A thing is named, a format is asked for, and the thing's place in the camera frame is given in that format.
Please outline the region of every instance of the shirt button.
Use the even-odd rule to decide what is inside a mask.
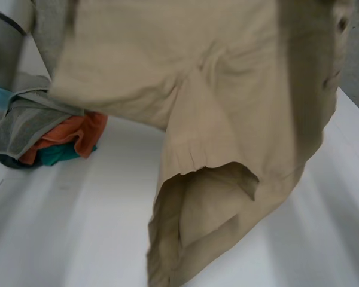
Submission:
[[[337,27],[339,31],[344,32],[345,29],[347,28],[347,25],[348,25],[348,20],[346,18],[341,18],[339,20],[339,23],[337,24]]]

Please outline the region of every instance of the teal cloth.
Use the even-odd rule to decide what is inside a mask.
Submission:
[[[43,165],[52,166],[59,161],[73,160],[80,157],[74,149],[74,142],[68,142],[63,145],[53,145],[49,148],[43,148],[38,151],[38,155]]]

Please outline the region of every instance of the folded clothes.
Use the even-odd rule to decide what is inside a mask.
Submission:
[[[20,161],[32,164],[39,149],[68,142],[75,142],[76,153],[83,158],[88,158],[104,131],[107,119],[106,115],[97,112],[89,112],[83,117],[71,116],[42,136],[20,157]]]
[[[45,77],[17,77],[12,102],[7,111],[0,111],[0,154],[16,160],[52,128],[72,115],[84,114],[49,98],[48,86]]]
[[[74,142],[68,142],[63,145],[53,145],[49,148],[39,150],[38,156],[43,165],[52,166],[59,161],[73,160],[74,158],[80,157],[74,146]]]

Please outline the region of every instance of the metal container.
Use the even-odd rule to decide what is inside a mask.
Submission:
[[[35,20],[31,0],[0,0],[0,109],[6,109],[25,36]]]

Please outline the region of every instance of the orange cloth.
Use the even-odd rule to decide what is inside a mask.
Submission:
[[[19,160],[22,163],[33,164],[39,149],[73,141],[77,154],[88,158],[104,131],[107,119],[106,115],[97,112],[90,112],[83,117],[73,115],[42,136]]]

